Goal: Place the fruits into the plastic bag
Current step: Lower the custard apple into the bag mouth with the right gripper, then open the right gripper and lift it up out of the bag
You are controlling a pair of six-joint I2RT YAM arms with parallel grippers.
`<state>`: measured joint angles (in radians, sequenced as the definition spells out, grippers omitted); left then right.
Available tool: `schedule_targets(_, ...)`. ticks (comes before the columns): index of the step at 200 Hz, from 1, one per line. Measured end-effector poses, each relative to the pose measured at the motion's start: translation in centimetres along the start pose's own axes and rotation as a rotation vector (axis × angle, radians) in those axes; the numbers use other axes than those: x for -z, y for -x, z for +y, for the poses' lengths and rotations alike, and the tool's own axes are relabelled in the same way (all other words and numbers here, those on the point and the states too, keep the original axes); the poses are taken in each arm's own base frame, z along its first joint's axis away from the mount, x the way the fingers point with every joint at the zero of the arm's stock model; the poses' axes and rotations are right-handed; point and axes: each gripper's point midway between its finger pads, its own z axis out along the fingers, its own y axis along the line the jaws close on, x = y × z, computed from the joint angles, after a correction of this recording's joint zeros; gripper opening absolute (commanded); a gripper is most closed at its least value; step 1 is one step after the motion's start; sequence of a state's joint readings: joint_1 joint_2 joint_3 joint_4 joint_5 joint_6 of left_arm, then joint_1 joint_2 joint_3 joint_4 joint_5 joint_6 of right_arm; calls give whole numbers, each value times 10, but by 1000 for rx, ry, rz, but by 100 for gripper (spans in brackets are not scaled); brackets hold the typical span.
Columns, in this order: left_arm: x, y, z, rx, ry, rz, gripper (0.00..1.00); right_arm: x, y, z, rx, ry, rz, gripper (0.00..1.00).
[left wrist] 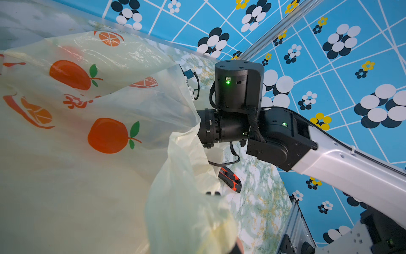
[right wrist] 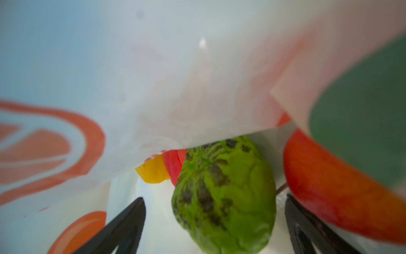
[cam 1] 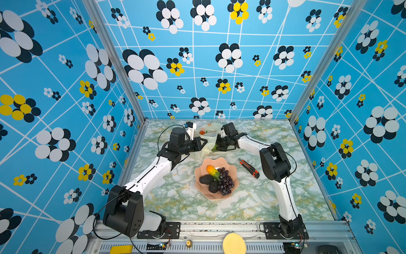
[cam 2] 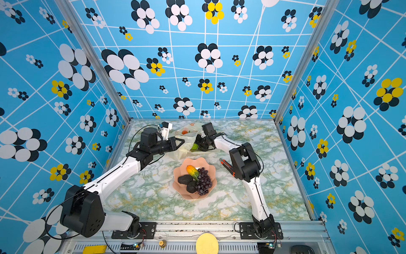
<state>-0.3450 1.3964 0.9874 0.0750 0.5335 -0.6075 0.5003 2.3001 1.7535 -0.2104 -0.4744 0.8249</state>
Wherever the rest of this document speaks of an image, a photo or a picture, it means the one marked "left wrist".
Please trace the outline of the translucent yellowish plastic bag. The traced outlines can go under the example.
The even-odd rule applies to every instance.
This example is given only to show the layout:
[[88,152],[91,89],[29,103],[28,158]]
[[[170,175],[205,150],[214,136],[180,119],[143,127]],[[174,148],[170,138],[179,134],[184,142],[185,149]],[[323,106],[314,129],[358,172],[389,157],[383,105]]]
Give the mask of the translucent yellowish plastic bag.
[[1,51],[1,253],[228,254],[180,66],[90,31]]

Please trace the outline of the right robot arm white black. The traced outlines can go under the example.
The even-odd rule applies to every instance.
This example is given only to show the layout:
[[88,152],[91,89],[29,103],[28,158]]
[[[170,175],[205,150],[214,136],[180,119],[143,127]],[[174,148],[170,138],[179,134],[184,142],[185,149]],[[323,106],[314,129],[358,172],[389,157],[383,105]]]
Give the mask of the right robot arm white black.
[[261,108],[264,67],[220,61],[209,93],[210,109],[198,111],[205,148],[239,142],[247,154],[284,171],[315,177],[363,201],[367,208],[347,232],[317,247],[294,203],[279,241],[279,254],[403,254],[406,251],[406,175],[398,167],[332,137],[298,113]]

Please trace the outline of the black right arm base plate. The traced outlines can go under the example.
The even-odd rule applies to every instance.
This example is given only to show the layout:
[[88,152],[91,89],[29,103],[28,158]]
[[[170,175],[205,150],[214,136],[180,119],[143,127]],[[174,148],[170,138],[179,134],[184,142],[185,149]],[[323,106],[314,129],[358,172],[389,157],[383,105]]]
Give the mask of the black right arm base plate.
[[290,237],[285,234],[280,241],[277,254],[295,254],[295,247],[292,245]]

